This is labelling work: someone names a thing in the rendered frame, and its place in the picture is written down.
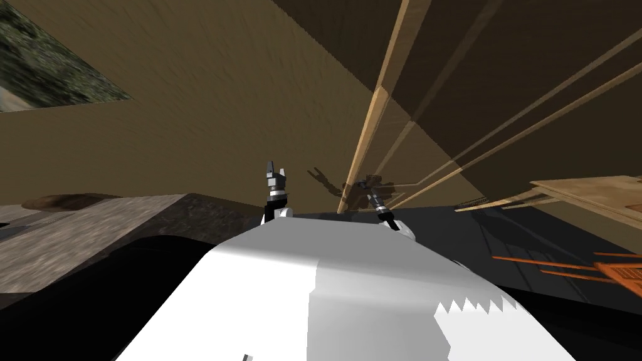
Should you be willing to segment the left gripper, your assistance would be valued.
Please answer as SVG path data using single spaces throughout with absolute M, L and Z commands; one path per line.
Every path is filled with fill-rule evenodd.
M 268 173 L 266 174 L 267 186 L 271 191 L 284 191 L 286 186 L 285 170 L 274 172 L 273 161 L 268 161 Z

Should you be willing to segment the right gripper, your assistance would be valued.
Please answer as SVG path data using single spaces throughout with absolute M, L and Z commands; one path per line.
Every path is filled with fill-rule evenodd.
M 363 189 L 364 195 L 368 198 L 379 197 L 376 187 L 381 184 L 381 176 L 377 174 L 367 174 L 364 179 L 358 180 L 356 185 Z

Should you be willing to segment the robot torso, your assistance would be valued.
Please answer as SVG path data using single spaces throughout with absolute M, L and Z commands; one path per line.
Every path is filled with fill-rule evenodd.
M 115 361 L 576 361 L 510 295 L 375 224 L 276 218 L 207 252 Z

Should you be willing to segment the grey stone counter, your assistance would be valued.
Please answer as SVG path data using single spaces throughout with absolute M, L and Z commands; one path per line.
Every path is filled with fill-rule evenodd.
M 0 207 L 0 295 L 34 293 L 133 240 L 169 234 L 218 244 L 242 233 L 261 206 L 197 193 L 102 200 L 78 211 Z

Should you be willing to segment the light wooden table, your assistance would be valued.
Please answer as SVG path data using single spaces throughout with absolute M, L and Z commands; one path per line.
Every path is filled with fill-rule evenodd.
M 457 212 L 489 207 L 514 209 L 565 202 L 642 230 L 642 179 L 630 176 L 540 180 L 516 196 L 457 209 Z

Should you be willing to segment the orange wooden chair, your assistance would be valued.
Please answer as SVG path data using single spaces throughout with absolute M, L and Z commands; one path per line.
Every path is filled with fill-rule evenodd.
M 596 256 L 620 257 L 620 258 L 633 258 L 637 259 L 636 262 L 615 262 L 608 263 L 603 261 L 592 262 L 591 266 L 581 266 L 578 264 L 559 263 L 553 261 L 540 261 L 534 259 L 505 257 L 505 256 L 492 256 L 493 259 L 500 259 L 511 261 L 515 263 L 534 264 L 537 266 L 550 266 L 564 269 L 576 269 L 584 271 L 597 272 L 601 276 L 588 276 L 581 274 L 574 274 L 562 272 L 559 270 L 540 269 L 541 273 L 548 275 L 557 275 L 566 278 L 574 278 L 579 280 L 597 281 L 601 283 L 608 283 L 619 285 L 631 291 L 638 297 L 642 298 L 642 254 L 634 253 L 603 253 L 593 252 Z

